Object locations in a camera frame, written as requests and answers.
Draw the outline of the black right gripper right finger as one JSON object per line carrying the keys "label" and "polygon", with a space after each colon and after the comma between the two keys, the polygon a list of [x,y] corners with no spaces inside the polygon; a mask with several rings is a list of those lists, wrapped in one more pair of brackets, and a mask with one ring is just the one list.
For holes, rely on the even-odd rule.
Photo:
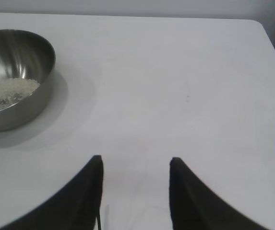
{"label": "black right gripper right finger", "polygon": [[264,230],[206,186],[178,157],[169,169],[169,209],[174,230]]}

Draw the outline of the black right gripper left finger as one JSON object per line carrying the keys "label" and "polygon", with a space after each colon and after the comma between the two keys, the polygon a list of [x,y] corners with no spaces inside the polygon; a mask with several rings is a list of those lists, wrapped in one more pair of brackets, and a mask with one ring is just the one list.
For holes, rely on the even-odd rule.
{"label": "black right gripper left finger", "polygon": [[55,195],[3,230],[93,230],[100,223],[103,190],[103,161],[100,155],[89,162]]}

